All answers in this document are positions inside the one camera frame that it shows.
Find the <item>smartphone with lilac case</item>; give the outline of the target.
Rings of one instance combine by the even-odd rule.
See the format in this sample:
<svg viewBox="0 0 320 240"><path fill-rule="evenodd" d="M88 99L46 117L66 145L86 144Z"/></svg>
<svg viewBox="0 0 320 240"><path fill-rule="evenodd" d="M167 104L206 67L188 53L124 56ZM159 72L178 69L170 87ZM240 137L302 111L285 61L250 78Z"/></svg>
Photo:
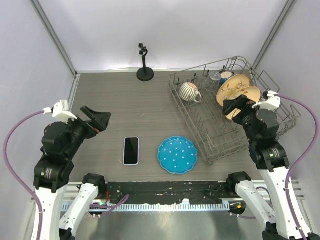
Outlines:
<svg viewBox="0 0 320 240"><path fill-rule="evenodd" d="M140 141L136 136L126 137L123 148L123 164L136 166L139 164Z"/></svg>

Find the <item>black phone stand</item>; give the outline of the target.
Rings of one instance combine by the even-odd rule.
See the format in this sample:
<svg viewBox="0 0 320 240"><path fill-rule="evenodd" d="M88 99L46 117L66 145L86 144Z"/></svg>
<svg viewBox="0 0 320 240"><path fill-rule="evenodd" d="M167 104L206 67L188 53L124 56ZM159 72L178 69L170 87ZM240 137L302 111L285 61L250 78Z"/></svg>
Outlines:
<svg viewBox="0 0 320 240"><path fill-rule="evenodd" d="M142 68L137 71L136 77L142 82L148 82L154 78L155 73L150 67L146 66L147 48L142 43L140 43L138 47L140 48L139 54L142 59Z"/></svg>

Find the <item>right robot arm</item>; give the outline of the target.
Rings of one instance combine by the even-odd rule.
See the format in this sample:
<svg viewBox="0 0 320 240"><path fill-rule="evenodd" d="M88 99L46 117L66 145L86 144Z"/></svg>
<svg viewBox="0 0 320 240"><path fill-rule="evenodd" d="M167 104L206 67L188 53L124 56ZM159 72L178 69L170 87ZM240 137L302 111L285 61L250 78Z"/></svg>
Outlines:
<svg viewBox="0 0 320 240"><path fill-rule="evenodd" d="M315 123L314 137L305 152L294 162L289 163L285 149L276 140L280 127L272 100L283 98L274 94L268 100L256 103L247 96L224 100L223 114L228 115L239 109L233 122L242 126L249 142L249 156L259 170L271 204L257 192L253 181L244 171L228 175L226 193L233 198L241 197L259 222L264 240L318 240L320 236L308 227L300 210L293 190L291 175L315 145L319 135L319 121L308 107Z"/></svg>

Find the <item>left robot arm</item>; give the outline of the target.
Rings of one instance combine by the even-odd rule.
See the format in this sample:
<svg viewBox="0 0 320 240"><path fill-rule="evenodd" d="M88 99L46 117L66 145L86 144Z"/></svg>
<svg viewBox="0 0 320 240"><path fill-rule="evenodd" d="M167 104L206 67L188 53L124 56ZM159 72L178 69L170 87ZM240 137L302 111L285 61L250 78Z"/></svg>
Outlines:
<svg viewBox="0 0 320 240"><path fill-rule="evenodd" d="M102 199L107 184L102 175L88 173L79 192L61 216L64 195L74 169L73 158L84 140L105 131L111 119L109 112L97 112L87 106L82 120L65 107L51 109L56 122L48 125L42 138L42 157L34 168L34 200L37 204L32 236L37 240L74 240L78 227L94 199Z"/></svg>

